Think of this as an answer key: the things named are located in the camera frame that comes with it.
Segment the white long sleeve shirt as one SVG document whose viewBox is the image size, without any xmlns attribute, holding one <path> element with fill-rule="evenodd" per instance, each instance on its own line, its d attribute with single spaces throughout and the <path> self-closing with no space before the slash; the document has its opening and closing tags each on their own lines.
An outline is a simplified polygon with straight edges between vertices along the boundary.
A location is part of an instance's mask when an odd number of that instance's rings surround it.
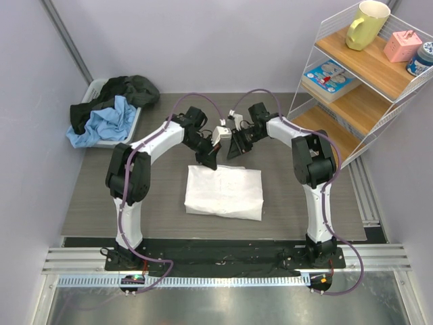
<svg viewBox="0 0 433 325">
<path fill-rule="evenodd" d="M 189 214 L 261 221 L 263 203 L 260 170 L 218 165 L 213 171 L 188 166 L 184 205 Z"/>
</svg>

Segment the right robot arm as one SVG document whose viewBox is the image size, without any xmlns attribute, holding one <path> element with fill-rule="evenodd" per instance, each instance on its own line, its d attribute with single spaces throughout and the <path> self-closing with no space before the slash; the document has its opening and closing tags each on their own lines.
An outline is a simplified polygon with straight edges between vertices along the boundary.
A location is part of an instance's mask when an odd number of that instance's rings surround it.
<svg viewBox="0 0 433 325">
<path fill-rule="evenodd" d="M 227 158 L 251 151 L 254 143 L 266 137 L 277 139 L 291 149 L 295 178 L 306 195 L 306 261 L 313 267 L 321 267 L 337 250 L 330 217 L 330 190 L 338 166 L 327 133 L 303 129 L 278 113 L 271 114 L 262 102 L 249 107 L 248 112 L 250 123 L 234 110 L 229 113 L 228 119 L 235 127 L 231 130 Z"/>
</svg>

